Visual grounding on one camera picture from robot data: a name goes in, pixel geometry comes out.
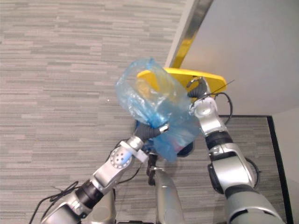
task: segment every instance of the baseboard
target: baseboard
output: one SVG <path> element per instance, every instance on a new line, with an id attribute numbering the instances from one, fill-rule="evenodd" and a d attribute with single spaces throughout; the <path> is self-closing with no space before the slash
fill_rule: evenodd
<path id="1" fill-rule="evenodd" d="M 222 117 L 222 118 L 227 118 L 229 115 L 226 115 L 226 114 L 223 114 L 223 115 L 219 115 L 219 117 Z M 232 117 L 233 118 L 266 118 L 268 117 L 269 115 L 233 115 Z"/>
<path id="2" fill-rule="evenodd" d="M 281 153 L 279 150 L 278 141 L 277 141 L 277 137 L 276 137 L 276 133 L 275 133 L 273 117 L 267 116 L 267 120 L 268 120 L 270 135 L 271 135 L 271 139 L 272 139 L 276 164 L 277 164 L 277 168 L 278 168 L 278 174 L 279 174 L 279 179 L 280 179 L 280 184 L 281 184 L 282 195 L 284 198 L 286 220 L 287 220 L 288 224 L 293 224 L 294 221 L 293 221 L 293 215 L 292 215 L 292 209 L 291 209 L 289 190 L 288 190 L 288 186 L 286 183 L 284 165 L 282 162 L 282 157 L 281 157 Z"/>

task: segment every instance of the transparent plastic bag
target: transparent plastic bag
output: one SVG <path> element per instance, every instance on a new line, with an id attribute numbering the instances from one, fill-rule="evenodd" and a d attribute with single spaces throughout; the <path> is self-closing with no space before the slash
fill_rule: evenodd
<path id="1" fill-rule="evenodd" d="M 155 74 L 155 90 L 137 74 L 149 70 Z M 136 120 L 159 127 L 169 123 L 169 131 L 154 138 L 153 147 L 168 161 L 199 135 L 198 120 L 189 114 L 190 99 L 185 88 L 153 59 L 142 59 L 129 65 L 116 83 L 120 105 Z"/>

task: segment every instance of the robot end effector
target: robot end effector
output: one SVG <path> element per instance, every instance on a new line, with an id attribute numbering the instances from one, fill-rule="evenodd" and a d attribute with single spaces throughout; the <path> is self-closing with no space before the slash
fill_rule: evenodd
<path id="1" fill-rule="evenodd" d="M 121 141 L 90 179 L 46 216 L 42 224 L 81 223 L 81 219 L 85 218 L 101 198 L 115 187 L 125 171 L 134 164 L 135 158 L 142 163 L 148 159 L 141 150 L 144 142 L 166 132 L 168 128 L 168 124 L 159 128 L 140 124 L 134 135 L 127 141 Z"/>

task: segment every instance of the blue plastic bag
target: blue plastic bag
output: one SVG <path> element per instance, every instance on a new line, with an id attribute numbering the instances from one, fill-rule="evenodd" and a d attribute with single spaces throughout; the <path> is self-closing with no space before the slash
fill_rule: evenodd
<path id="1" fill-rule="evenodd" d="M 158 90 L 136 78 L 144 70 L 155 74 Z M 153 139 L 156 152 L 168 161 L 175 161 L 177 153 L 199 135 L 198 120 L 189 114 L 187 91 L 153 59 L 131 63 L 116 83 L 116 94 L 136 120 L 152 127 L 169 123 L 169 131 Z"/>

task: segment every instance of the yellow object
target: yellow object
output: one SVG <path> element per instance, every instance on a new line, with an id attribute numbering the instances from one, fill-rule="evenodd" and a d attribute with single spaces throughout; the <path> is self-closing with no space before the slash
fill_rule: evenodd
<path id="1" fill-rule="evenodd" d="M 224 91 L 226 89 L 226 81 L 223 77 L 218 75 L 213 75 L 201 71 L 185 70 L 185 69 L 175 69 L 175 68 L 164 68 L 170 75 L 172 75 L 176 80 L 178 80 L 182 86 L 186 88 L 187 84 L 195 77 L 204 77 L 209 84 L 212 93 L 217 93 Z M 157 80 L 155 74 L 149 70 L 140 72 L 137 75 L 138 78 L 145 79 L 154 89 L 158 89 Z M 198 82 L 194 82 L 187 91 L 193 89 Z"/>
<path id="2" fill-rule="evenodd" d="M 183 60 L 184 60 L 185 56 L 187 55 L 194 38 L 195 38 L 195 35 L 193 35 L 192 38 L 186 38 L 185 40 L 182 41 L 181 45 L 178 48 L 177 55 L 173 61 L 173 64 L 172 64 L 173 68 L 181 67 Z"/>

